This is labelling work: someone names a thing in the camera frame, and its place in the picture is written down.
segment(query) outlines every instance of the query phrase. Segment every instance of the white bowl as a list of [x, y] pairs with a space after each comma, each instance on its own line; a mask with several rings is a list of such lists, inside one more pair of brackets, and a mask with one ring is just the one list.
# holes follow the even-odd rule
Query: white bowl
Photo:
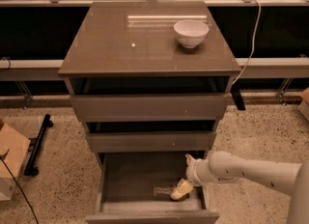
[[174, 30], [183, 47], [194, 48], [204, 40], [210, 28], [199, 20], [181, 20], [174, 25]]

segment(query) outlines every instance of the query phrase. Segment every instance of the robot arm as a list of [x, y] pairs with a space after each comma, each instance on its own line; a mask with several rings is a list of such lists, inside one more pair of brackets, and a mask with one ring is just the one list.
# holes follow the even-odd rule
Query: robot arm
[[309, 223], [309, 161], [303, 164], [240, 158], [215, 152], [209, 159], [186, 155], [186, 177], [171, 197], [179, 200], [193, 189], [208, 182], [234, 182], [245, 178], [292, 196], [287, 223]]

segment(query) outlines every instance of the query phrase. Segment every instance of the wire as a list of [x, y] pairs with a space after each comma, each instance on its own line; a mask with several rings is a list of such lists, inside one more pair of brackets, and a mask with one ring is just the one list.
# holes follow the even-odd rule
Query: wire
[[10, 59], [10, 57], [3, 57], [2, 59], [4, 59], [4, 58], [9, 61], [9, 66], [6, 69], [1, 69], [0, 72], [1, 71], [5, 71], [5, 70], [9, 70], [11, 68], [11, 59]]
[[22, 188], [20, 187], [19, 183], [18, 183], [17, 180], [15, 179], [15, 177], [14, 177], [13, 173], [11, 172], [10, 168], [8, 167], [8, 165], [6, 164], [6, 162], [4, 162], [4, 160], [2, 159], [1, 156], [0, 156], [0, 160], [1, 160], [2, 163], [5, 165], [5, 167], [6, 167], [7, 170], [9, 171], [9, 173], [10, 173], [12, 179], [14, 180], [14, 182], [17, 184], [18, 188], [20, 189], [20, 191], [21, 191], [23, 197], [25, 198], [25, 200], [26, 200], [26, 202], [27, 202], [27, 204], [28, 204], [28, 206], [29, 206], [31, 212], [33, 213], [33, 216], [35, 217], [36, 223], [39, 224], [38, 218], [37, 218], [35, 212], [33, 211], [32, 206], [30, 205], [30, 203], [29, 203], [29, 201], [28, 201], [28, 199], [27, 199], [25, 193], [23, 192], [23, 190], [22, 190]]
[[259, 12], [258, 12], [258, 17], [257, 17], [257, 20], [255, 22], [255, 26], [254, 26], [254, 30], [253, 30], [253, 35], [252, 35], [252, 49], [251, 49], [251, 54], [250, 56], [248, 57], [248, 60], [247, 62], [245, 63], [244, 67], [242, 68], [239, 76], [233, 81], [233, 84], [235, 84], [239, 79], [240, 77], [242, 76], [244, 70], [247, 68], [247, 65], [249, 64], [251, 58], [252, 58], [252, 55], [254, 53], [254, 50], [255, 50], [255, 37], [256, 37], [256, 33], [257, 33], [257, 28], [258, 28], [258, 25], [259, 25], [259, 21], [260, 21], [260, 16], [261, 16], [261, 10], [262, 10], [262, 7], [261, 7], [261, 4], [259, 3], [258, 0], [254, 0], [257, 2], [258, 6], [259, 6]]

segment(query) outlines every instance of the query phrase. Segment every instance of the speckled floor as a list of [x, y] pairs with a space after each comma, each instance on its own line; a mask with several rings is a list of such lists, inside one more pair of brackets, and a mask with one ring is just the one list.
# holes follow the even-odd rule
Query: speckled floor
[[[227, 109], [218, 127], [214, 151], [252, 159], [301, 162], [309, 158], [309, 122], [297, 105], [250, 104], [246, 111]], [[21, 176], [40, 223], [84, 223], [95, 211], [100, 170], [87, 147], [84, 130], [69, 107], [0, 109], [0, 117], [27, 137], [35, 137], [46, 113], [54, 127], [47, 131], [38, 160], [40, 174]], [[289, 197], [240, 180], [207, 186], [217, 224], [285, 223]], [[0, 202], [0, 223], [35, 223], [19, 189], [10, 202]]]

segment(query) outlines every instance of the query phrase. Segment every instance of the cardboard box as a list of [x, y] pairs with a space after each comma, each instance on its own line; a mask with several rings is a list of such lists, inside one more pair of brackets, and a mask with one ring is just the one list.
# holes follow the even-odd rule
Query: cardboard box
[[309, 88], [303, 91], [300, 96], [303, 98], [303, 101], [298, 110], [309, 121]]
[[[17, 180], [27, 155], [30, 140], [0, 120], [0, 154]], [[0, 201], [10, 200], [15, 182], [5, 165], [0, 161]]]

